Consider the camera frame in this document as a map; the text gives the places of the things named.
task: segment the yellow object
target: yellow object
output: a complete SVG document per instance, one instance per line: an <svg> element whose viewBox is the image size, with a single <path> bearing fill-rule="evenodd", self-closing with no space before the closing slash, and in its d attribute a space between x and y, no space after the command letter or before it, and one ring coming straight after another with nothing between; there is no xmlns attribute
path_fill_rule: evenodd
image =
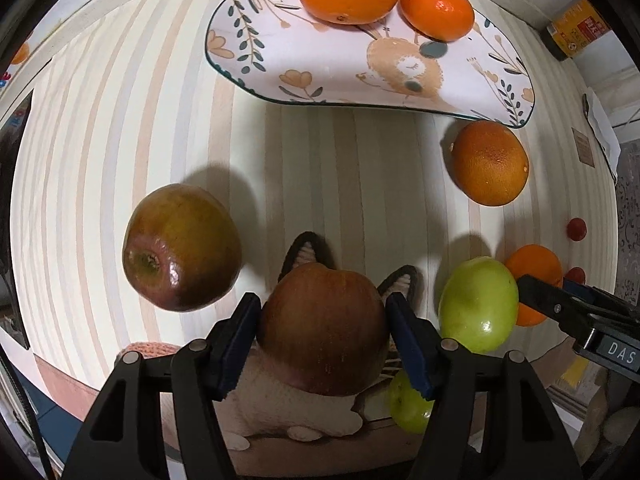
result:
<svg viewBox="0 0 640 480"><path fill-rule="evenodd" d="M562 375L562 380L575 390L588 364L589 361L584 357L577 357L574 364Z"/></svg>
<svg viewBox="0 0 640 480"><path fill-rule="evenodd" d="M578 0L546 30L560 49L573 57L610 28L587 0Z"/></svg>

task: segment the striped tablecloth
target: striped tablecloth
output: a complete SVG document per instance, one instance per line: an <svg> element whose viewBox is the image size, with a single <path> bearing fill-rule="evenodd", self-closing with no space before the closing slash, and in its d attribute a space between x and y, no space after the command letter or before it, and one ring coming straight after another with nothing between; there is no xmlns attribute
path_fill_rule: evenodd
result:
<svg viewBox="0 0 640 480"><path fill-rule="evenodd" d="M551 248L565 269L612 290L616 201L580 104L584 83L535 31L471 0L517 46L536 92L525 128L529 183L513 203L479 206L447 173L443 151L462 122L366 108L286 107L218 76L204 56L222 0L132 0L68 44L38 76L11 212L18 298L35 354L100 388L134 341L183 345L228 317L245 291L264 300L297 234L326 236L339 264L376 284L403 264L424 275L420 314L463 260ZM595 168L578 160L587 135ZM170 182L209 189L241 233L246 265L225 298L198 312L154 308L120 261L130 213ZM578 244L567 221L586 220ZM516 328L505 348L537 358L564 335L547 321Z"/></svg>

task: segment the green fruit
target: green fruit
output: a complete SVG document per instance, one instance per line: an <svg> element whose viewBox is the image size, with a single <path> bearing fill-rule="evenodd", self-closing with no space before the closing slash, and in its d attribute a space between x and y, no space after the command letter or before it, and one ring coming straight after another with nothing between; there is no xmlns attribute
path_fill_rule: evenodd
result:
<svg viewBox="0 0 640 480"><path fill-rule="evenodd" d="M461 264L440 297L440 335L474 353L504 343L518 317L518 287L503 264L481 256Z"/></svg>
<svg viewBox="0 0 640 480"><path fill-rule="evenodd" d="M207 191L171 184L133 212L122 264L131 286L151 303L186 312L231 289L242 265L240 237L224 206Z"/></svg>
<svg viewBox="0 0 640 480"><path fill-rule="evenodd" d="M424 433L434 402L424 400L420 392L411 387L404 370L400 370L389 384L387 400L391 417L398 426L407 433Z"/></svg>

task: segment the tray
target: tray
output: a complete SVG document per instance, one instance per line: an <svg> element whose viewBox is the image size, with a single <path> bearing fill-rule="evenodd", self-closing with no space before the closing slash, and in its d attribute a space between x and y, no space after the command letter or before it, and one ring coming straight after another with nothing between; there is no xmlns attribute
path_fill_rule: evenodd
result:
<svg viewBox="0 0 640 480"><path fill-rule="evenodd" d="M415 31L398 7L364 26L319 22L300 0L223 0L206 37L212 67L280 104L405 108L524 126L533 85L511 41L476 12L453 43Z"/></svg>

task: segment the green apple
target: green apple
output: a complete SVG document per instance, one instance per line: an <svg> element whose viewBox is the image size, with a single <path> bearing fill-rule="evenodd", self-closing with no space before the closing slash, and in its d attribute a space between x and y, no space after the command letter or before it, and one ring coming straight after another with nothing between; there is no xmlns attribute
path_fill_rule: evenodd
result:
<svg viewBox="0 0 640 480"><path fill-rule="evenodd" d="M477 354L497 349L518 318L513 275L488 256L464 262L444 287L438 318L443 338L453 338Z"/></svg>
<svg viewBox="0 0 640 480"><path fill-rule="evenodd" d="M404 370L400 370L389 384L387 400L389 413L398 426L408 433L424 433L433 401L424 400L420 392L411 387Z"/></svg>

